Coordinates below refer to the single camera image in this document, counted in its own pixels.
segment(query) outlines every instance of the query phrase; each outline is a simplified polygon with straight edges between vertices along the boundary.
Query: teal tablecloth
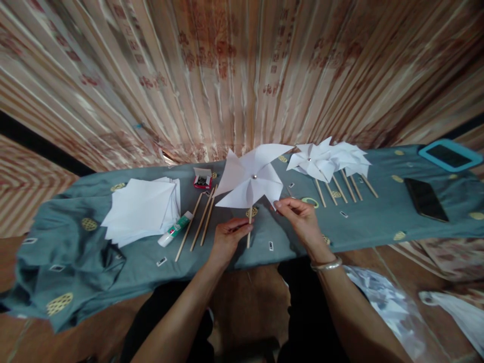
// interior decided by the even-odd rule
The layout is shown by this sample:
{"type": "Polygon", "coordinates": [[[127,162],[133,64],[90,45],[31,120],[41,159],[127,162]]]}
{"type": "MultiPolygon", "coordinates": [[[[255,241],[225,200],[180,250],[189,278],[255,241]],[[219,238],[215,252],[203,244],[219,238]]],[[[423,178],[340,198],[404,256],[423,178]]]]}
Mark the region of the teal tablecloth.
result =
{"type": "MultiPolygon", "coordinates": [[[[444,171],[419,157],[417,149],[418,146],[405,146],[368,151],[368,160],[373,164],[368,179],[378,192],[378,199],[356,178],[363,201],[354,203],[341,174],[337,173],[348,204],[337,198],[338,205],[335,206],[321,183],[327,208],[320,206],[316,212],[321,230],[332,241],[333,251],[429,237],[484,236],[484,220],[478,218],[479,213],[484,213],[484,184],[469,171],[458,175],[444,171]],[[434,187],[450,223],[416,213],[405,184],[400,182],[405,177],[429,182],[434,187]],[[404,237],[395,240],[396,235],[404,237]]],[[[197,166],[209,167],[221,175],[224,164],[221,161],[197,166]]],[[[279,159],[272,164],[285,186],[294,183],[290,189],[294,197],[320,201],[312,178],[294,170],[285,171],[287,163],[279,159]]],[[[204,246],[200,247],[199,237],[194,251],[189,251],[196,232],[196,228],[192,228],[177,263],[174,259],[183,233],[166,248],[158,245],[158,236],[153,236],[118,250],[104,239],[104,227],[87,231],[82,226],[84,218],[101,224],[111,207],[113,186],[127,183],[130,178],[154,180],[162,176],[180,179],[181,212],[191,211],[200,193],[192,185],[193,165],[117,170],[86,176],[65,193],[44,203],[28,235],[28,238],[37,240],[20,248],[17,283],[3,301],[12,310],[11,314],[50,319],[57,332],[77,325],[120,300],[146,293],[161,283],[191,278],[208,258],[215,225],[233,216],[244,216],[246,210],[214,207],[204,246]],[[167,261],[158,267],[156,262],[164,257],[167,261]],[[64,269],[52,271],[53,265],[61,265],[64,269]],[[62,301],[55,300],[60,296],[63,296],[62,301]],[[47,311],[57,312],[48,316],[47,311]]],[[[330,185],[336,191],[334,182],[330,185]]],[[[230,268],[270,264],[305,253],[287,221],[269,210],[265,197],[256,207],[258,214],[252,247],[247,250],[245,241],[240,243],[230,268]],[[269,241],[273,243],[273,251],[269,250],[269,241]]],[[[194,226],[198,226],[201,214],[199,210],[194,226]]]]}

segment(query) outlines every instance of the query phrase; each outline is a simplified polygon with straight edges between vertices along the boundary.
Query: plastic bag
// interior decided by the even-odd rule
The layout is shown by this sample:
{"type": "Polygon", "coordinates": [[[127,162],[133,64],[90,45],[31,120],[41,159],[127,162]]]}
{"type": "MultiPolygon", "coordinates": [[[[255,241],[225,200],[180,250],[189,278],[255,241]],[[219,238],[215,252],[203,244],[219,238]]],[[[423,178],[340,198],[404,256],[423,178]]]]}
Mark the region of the plastic bag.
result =
{"type": "Polygon", "coordinates": [[[344,270],[415,361],[425,351],[424,320],[415,302],[376,272],[354,266],[344,270]]]}
{"type": "Polygon", "coordinates": [[[484,311],[446,293],[421,291],[420,300],[426,305],[440,305],[454,318],[460,330],[484,359],[484,311]]]}

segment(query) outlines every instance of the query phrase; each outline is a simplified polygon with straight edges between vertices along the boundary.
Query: black pants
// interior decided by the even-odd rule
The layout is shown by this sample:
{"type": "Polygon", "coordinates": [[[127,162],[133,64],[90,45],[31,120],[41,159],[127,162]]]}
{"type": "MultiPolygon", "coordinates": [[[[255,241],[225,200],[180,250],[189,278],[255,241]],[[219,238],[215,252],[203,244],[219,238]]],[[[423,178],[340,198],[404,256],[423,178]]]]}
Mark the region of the black pants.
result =
{"type": "MultiPolygon", "coordinates": [[[[349,362],[329,314],[323,290],[309,258],[282,262],[278,272],[289,285],[289,340],[282,346],[278,362],[305,360],[349,362]]],[[[130,362],[153,328],[168,312],[186,282],[169,282],[155,289],[133,321],[126,335],[120,363],[130,362]]],[[[207,338],[212,333],[208,311],[203,315],[187,362],[212,362],[214,350],[207,338]]]]}

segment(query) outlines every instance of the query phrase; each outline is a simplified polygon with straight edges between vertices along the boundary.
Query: wooden dowel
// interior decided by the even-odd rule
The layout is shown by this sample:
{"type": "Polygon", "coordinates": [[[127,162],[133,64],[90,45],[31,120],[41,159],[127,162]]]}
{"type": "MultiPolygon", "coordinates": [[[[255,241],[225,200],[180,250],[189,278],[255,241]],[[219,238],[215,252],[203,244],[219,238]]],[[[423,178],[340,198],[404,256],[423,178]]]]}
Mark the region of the wooden dowel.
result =
{"type": "Polygon", "coordinates": [[[331,188],[329,187],[328,183],[325,183],[325,185],[326,185],[326,188],[328,189],[328,192],[329,192],[329,195],[331,196],[331,199],[334,202],[334,205],[338,205],[338,203],[336,202],[336,199],[334,199],[333,193],[331,193],[331,188]]]}
{"type": "Polygon", "coordinates": [[[318,193],[319,197],[321,198],[321,202],[323,202],[323,207],[326,208],[326,203],[324,202],[323,193],[321,192],[321,187],[319,186],[319,181],[316,178],[314,178],[314,180],[316,181],[316,186],[318,187],[318,193]]]}
{"type": "MultiPolygon", "coordinates": [[[[215,186],[215,190],[213,194],[217,191],[218,184],[215,186]]],[[[200,247],[203,246],[203,242],[205,241],[205,235],[207,234],[207,227],[208,223],[210,222],[210,216],[212,215],[212,208],[213,208],[213,202],[215,201],[215,197],[212,197],[211,203],[210,203],[210,209],[208,210],[208,216],[207,216],[207,222],[205,223],[205,228],[203,229],[203,235],[202,235],[202,241],[200,242],[200,247]]]]}
{"type": "Polygon", "coordinates": [[[200,225],[198,226],[197,233],[195,234],[195,238],[193,239],[192,247],[190,248],[190,252],[193,251],[193,248],[195,247],[195,242],[197,241],[198,235],[200,233],[200,229],[202,228],[203,220],[205,219],[205,214],[207,214],[207,209],[208,209],[208,205],[210,204],[210,199],[212,199],[212,194],[213,194],[213,189],[210,192],[210,196],[208,197],[207,204],[205,205],[205,209],[204,209],[203,214],[202,214],[202,219],[200,220],[200,225]]]}
{"type": "Polygon", "coordinates": [[[363,178],[363,181],[367,184],[368,188],[370,188],[370,190],[372,191],[372,193],[375,196],[375,198],[378,198],[377,192],[375,192],[375,189],[373,189],[373,187],[370,184],[370,182],[368,181],[367,177],[364,176],[363,174],[361,174],[361,177],[363,178]]]}
{"type": "Polygon", "coordinates": [[[343,193],[343,190],[341,190],[341,187],[339,186],[339,183],[338,181],[336,180],[336,175],[333,175],[333,180],[334,180],[334,183],[336,184],[336,187],[338,188],[338,191],[339,193],[341,194],[341,196],[343,197],[343,200],[345,203],[348,203],[348,201],[346,200],[346,196],[344,195],[343,193]]]}
{"type": "Polygon", "coordinates": [[[356,182],[354,181],[353,175],[350,175],[349,178],[351,179],[351,182],[353,183],[354,189],[356,190],[356,193],[358,194],[358,198],[362,201],[363,198],[361,197],[361,194],[359,193],[359,189],[356,186],[356,182]]]}
{"type": "Polygon", "coordinates": [[[195,208],[193,209],[193,218],[188,224],[187,231],[185,232],[185,236],[183,236],[183,241],[181,241],[180,249],[178,250],[178,253],[176,254],[175,262],[178,262],[178,259],[180,258],[180,254],[182,253],[183,246],[185,244],[185,241],[187,240],[188,232],[190,232],[190,227],[192,226],[192,222],[195,219],[195,213],[197,213],[198,205],[200,204],[200,200],[202,199],[203,193],[200,193],[198,196],[197,203],[195,204],[195,208]]]}
{"type": "MultiPolygon", "coordinates": [[[[250,213],[249,213],[249,224],[252,224],[252,208],[254,206],[252,205],[250,208],[250,213]]],[[[249,231],[249,234],[247,235],[247,248],[249,249],[251,247],[251,231],[249,231]]]]}
{"type": "Polygon", "coordinates": [[[344,179],[344,182],[346,183],[346,186],[348,187],[349,193],[351,194],[353,201],[356,203],[356,198],[354,197],[353,189],[351,188],[351,185],[349,184],[348,178],[346,177],[344,170],[340,170],[340,171],[341,171],[341,174],[343,174],[343,179],[344,179]]]}

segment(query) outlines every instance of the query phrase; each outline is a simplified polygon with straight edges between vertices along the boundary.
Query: white glue stick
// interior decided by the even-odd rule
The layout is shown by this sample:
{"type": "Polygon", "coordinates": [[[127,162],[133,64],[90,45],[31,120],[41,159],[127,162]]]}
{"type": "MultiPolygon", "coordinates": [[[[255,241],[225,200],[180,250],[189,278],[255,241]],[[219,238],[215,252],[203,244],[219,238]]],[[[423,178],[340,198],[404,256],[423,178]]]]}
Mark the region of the white glue stick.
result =
{"type": "Polygon", "coordinates": [[[173,241],[178,232],[184,229],[188,223],[193,219],[193,214],[186,212],[179,220],[176,222],[167,233],[160,237],[158,244],[162,247],[168,246],[168,244],[173,241]]]}

